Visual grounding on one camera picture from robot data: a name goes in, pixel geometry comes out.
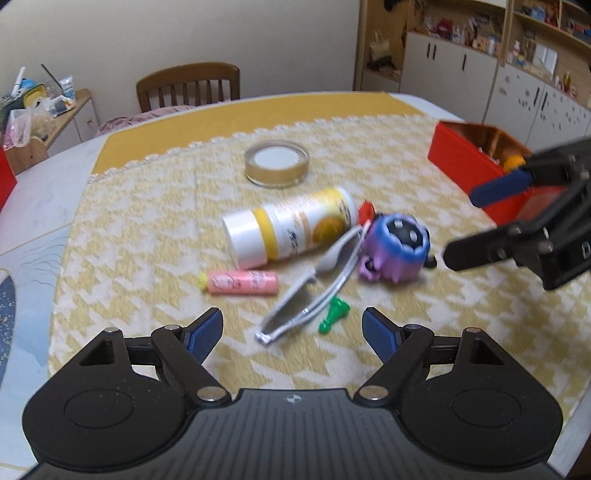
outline white bag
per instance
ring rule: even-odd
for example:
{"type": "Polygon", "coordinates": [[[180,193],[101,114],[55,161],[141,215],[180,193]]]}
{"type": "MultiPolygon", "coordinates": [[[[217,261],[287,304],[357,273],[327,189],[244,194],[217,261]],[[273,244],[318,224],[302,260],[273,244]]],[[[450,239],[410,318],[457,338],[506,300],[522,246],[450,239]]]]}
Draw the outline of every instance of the white bag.
{"type": "Polygon", "coordinates": [[[382,36],[380,30],[374,32],[375,41],[369,42],[369,53],[371,54],[371,61],[378,61],[385,57],[389,57],[390,41],[382,36]]]}

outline red cap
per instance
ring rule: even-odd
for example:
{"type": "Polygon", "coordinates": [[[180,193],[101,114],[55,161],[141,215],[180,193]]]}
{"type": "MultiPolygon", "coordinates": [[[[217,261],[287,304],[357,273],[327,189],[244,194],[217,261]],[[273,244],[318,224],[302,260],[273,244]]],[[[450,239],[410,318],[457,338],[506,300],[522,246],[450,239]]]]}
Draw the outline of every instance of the red cap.
{"type": "Polygon", "coordinates": [[[360,225],[365,225],[368,220],[373,220],[375,217],[374,204],[367,200],[361,204],[361,207],[357,210],[357,218],[359,219],[360,225]]]}

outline round glass dish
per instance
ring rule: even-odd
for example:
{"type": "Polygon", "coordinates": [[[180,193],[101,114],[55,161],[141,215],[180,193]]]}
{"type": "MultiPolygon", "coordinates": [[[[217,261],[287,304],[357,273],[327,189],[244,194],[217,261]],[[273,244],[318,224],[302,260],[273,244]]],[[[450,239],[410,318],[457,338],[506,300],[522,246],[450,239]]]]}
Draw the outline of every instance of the round glass dish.
{"type": "Polygon", "coordinates": [[[249,148],[244,157],[246,178],[262,187],[291,187],[308,175],[308,151],[293,142],[261,142],[249,148]]]}

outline blue gripper pad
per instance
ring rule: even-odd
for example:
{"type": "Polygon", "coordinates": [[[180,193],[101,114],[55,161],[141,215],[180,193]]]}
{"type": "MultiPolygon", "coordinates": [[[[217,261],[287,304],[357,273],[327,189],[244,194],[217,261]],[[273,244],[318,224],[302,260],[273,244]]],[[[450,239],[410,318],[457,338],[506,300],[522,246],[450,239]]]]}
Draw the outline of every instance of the blue gripper pad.
{"type": "Polygon", "coordinates": [[[209,309],[183,331],[186,349],[200,364],[222,338],[223,315],[219,309],[209,309]]]}
{"type": "Polygon", "coordinates": [[[364,311],[361,330],[382,363],[386,363],[402,345],[401,328],[373,308],[364,311]]]}
{"type": "Polygon", "coordinates": [[[472,205],[483,208],[526,191],[534,182],[530,173],[514,170],[508,175],[478,185],[470,192],[472,205]]]}

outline pink cushion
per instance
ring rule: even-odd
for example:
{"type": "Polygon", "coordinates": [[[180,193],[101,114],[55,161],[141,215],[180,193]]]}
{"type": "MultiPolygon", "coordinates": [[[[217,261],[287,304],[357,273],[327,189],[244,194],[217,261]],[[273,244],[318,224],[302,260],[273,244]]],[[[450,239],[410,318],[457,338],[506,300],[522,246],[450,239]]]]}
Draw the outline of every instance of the pink cushion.
{"type": "Polygon", "coordinates": [[[193,110],[197,108],[191,105],[177,105],[177,106],[165,106],[162,108],[157,108],[156,110],[150,110],[146,113],[141,113],[139,115],[134,116],[117,116],[112,118],[111,120],[106,121],[99,127],[96,136],[107,134],[109,132],[115,132],[116,130],[120,130],[122,128],[128,127],[130,125],[140,124],[147,120],[152,120],[153,118],[159,118],[161,116],[170,115],[171,113],[176,112],[184,112],[186,110],[193,110]]]}

